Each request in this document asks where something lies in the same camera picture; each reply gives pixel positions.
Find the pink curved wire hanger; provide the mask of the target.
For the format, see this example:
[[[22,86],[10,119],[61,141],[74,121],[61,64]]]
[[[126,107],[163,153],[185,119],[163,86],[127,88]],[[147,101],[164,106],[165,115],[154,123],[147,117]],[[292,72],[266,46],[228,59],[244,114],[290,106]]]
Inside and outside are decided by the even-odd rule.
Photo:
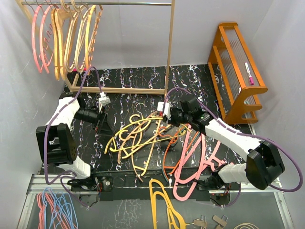
[[[49,5],[44,11],[41,19],[39,30],[40,57],[42,68],[46,73],[50,73],[49,66],[52,63],[54,50],[50,46],[50,41],[53,38],[53,26],[51,23],[46,23],[46,19],[51,15],[53,9],[57,9],[57,5]]]

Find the pink wavy wire hanger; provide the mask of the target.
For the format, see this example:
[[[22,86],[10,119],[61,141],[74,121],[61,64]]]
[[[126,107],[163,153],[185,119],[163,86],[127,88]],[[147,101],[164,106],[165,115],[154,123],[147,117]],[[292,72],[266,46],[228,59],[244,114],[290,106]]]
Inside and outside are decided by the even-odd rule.
[[[41,24],[43,11],[48,6],[43,6],[37,2],[35,4],[36,4],[36,6],[34,7],[27,0],[24,1],[24,7],[28,6],[32,10],[32,12],[29,14],[29,19],[30,19],[30,23],[31,23],[32,54],[33,54],[33,58],[34,58],[34,62],[36,64],[37,70],[39,71],[39,73],[42,73],[45,70],[42,68],[42,61],[41,61],[41,57],[40,57],[39,30],[40,30],[40,24]]]

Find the wooden hanger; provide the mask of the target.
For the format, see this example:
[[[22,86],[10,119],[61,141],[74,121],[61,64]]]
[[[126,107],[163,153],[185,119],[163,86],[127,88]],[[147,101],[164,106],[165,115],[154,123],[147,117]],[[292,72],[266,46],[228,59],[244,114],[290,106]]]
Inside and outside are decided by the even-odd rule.
[[[63,24],[68,19],[68,13],[62,9],[57,8],[51,11],[51,23],[53,26],[54,37],[54,73],[56,80],[62,79],[65,81],[66,72],[63,70],[63,64],[60,61],[64,57],[64,42],[63,42]]]
[[[74,43],[78,13],[62,8],[51,12],[51,22],[54,29],[54,72],[57,80],[65,80],[69,68],[70,55]]]

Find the beige plastic hanger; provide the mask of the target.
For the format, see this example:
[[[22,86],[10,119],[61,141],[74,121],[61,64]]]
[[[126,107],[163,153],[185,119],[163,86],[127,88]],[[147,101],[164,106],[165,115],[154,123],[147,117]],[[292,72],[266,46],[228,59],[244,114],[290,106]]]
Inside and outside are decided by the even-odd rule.
[[[74,55],[74,67],[77,70],[83,70],[86,66],[86,61],[88,60],[88,54],[85,51],[85,48],[87,48],[87,45],[85,44],[85,26],[86,22],[88,21],[89,17],[89,9],[86,5],[80,5],[79,7],[76,5],[75,1],[71,1],[72,6],[74,7],[75,11],[78,12],[79,18],[81,20],[80,27],[78,31],[78,37],[76,41],[76,50]],[[83,60],[79,61],[81,52],[84,51],[84,58]]]

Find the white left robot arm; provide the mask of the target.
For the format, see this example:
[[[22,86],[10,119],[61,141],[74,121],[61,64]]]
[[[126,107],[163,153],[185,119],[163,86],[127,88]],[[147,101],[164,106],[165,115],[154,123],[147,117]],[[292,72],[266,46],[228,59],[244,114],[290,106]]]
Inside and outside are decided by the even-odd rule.
[[[91,123],[97,134],[112,137],[113,130],[104,111],[104,106],[109,103],[109,97],[100,93],[98,106],[87,108],[82,95],[62,93],[51,120],[36,129],[41,160],[68,171],[72,175],[68,184],[72,187],[94,190],[99,183],[92,166],[77,155],[77,146],[70,131],[72,121],[78,119]]]

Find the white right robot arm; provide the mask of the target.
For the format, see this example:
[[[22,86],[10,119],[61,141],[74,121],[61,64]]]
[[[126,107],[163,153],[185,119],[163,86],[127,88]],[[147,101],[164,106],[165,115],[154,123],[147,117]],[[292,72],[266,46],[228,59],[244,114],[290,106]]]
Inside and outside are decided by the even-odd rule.
[[[251,183],[260,190],[266,189],[284,171],[278,149],[267,141],[243,136],[242,132],[211,116],[195,98],[181,101],[181,108],[159,102],[157,111],[163,121],[178,127],[189,124],[192,129],[220,141],[244,160],[243,164],[223,164],[205,180],[194,179],[200,187],[224,189],[230,183]]]

